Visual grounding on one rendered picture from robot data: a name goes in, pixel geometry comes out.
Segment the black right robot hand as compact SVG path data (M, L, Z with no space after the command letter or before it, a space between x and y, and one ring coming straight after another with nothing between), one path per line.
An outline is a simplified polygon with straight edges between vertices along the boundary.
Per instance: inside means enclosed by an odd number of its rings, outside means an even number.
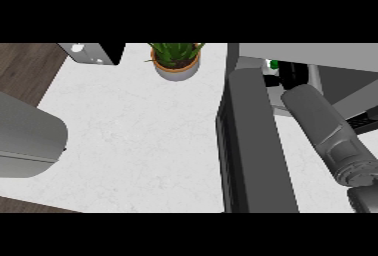
M282 86L291 90L298 85L309 83L309 67L306 64L278 61L279 69L272 70L267 62L263 65L263 78L267 87Z

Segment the grey microwave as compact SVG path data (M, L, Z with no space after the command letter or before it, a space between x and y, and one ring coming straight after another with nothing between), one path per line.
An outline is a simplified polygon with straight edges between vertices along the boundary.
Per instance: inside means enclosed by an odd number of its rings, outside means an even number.
M229 43L226 76L256 58L309 65L309 82L357 134L378 130L378 43Z

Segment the dark grey microwave door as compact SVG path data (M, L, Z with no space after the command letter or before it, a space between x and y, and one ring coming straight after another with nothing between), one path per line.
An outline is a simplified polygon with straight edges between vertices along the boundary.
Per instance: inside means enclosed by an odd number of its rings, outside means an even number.
M216 116L224 211L295 213L298 205L261 71L233 71Z

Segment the green plant in pot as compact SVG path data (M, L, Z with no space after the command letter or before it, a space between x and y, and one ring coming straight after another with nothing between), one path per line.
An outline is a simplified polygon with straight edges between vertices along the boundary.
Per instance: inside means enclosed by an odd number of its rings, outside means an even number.
M204 43L149 43L151 59L158 75L168 81L188 80L199 68Z

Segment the grey and black appliance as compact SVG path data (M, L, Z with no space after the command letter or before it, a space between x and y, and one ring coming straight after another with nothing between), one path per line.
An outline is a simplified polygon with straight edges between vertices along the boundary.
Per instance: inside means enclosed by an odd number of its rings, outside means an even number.
M81 64L117 66L126 48L124 43L59 43L59 47Z

